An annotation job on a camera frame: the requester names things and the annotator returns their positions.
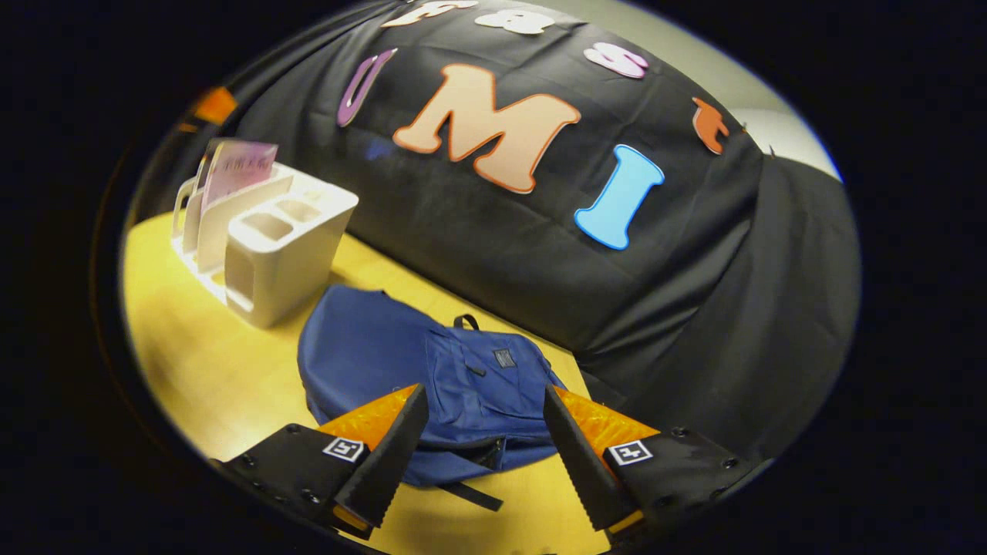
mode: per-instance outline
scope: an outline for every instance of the white desk organizer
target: white desk organizer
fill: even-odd
[[[184,182],[175,199],[172,246],[206,289],[261,328],[328,281],[359,202],[345,189],[276,162],[270,179],[218,200],[205,213],[202,191],[194,186],[195,179]]]

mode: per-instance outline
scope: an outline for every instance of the purple letter u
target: purple letter u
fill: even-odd
[[[336,123],[340,127],[346,127],[349,125],[353,118],[356,117],[356,113],[359,112],[360,106],[363,106],[363,99],[366,98],[367,92],[370,91],[370,87],[373,85],[374,79],[377,78],[377,74],[380,73],[380,68],[387,63],[387,60],[394,56],[394,52],[397,52],[397,48],[392,48],[390,50],[385,50],[375,56],[371,56],[360,64],[356,68],[356,73],[353,75],[352,80],[349,81],[349,86],[346,87],[346,92],[342,94],[342,100],[340,101],[340,109],[336,113]],[[356,92],[356,85],[360,84],[360,90]]]

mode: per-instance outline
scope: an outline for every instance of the orange letter m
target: orange letter m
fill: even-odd
[[[445,81],[415,121],[394,133],[403,148],[431,154],[442,146],[438,131],[449,119],[449,160],[458,162],[498,138],[490,154],[473,168],[484,179],[514,193],[535,188],[535,167],[545,149],[579,110],[552,95],[539,94],[496,109],[494,75],[486,69],[454,63],[442,68]]]

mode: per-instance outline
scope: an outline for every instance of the backpack handle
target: backpack handle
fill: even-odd
[[[474,318],[472,314],[463,314],[462,316],[456,316],[456,319],[452,321],[453,327],[459,328],[460,330],[465,329],[463,328],[463,320],[469,322],[470,325],[473,326],[474,330],[478,332],[480,331],[480,324],[477,324],[477,319]]]

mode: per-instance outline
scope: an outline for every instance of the table surface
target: table surface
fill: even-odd
[[[274,327],[241,320],[212,296],[170,244],[171,214],[126,238],[123,295],[135,355],[173,424],[203,457],[228,460],[286,424],[316,428],[296,363],[298,338],[321,295]],[[330,282],[384,289],[439,322],[471,313],[481,329],[534,341],[567,388],[588,397],[571,353],[525,333],[344,235]],[[500,498],[496,513],[442,490],[401,484],[369,541],[388,553],[595,554],[609,543],[592,529],[559,456],[468,485]]]

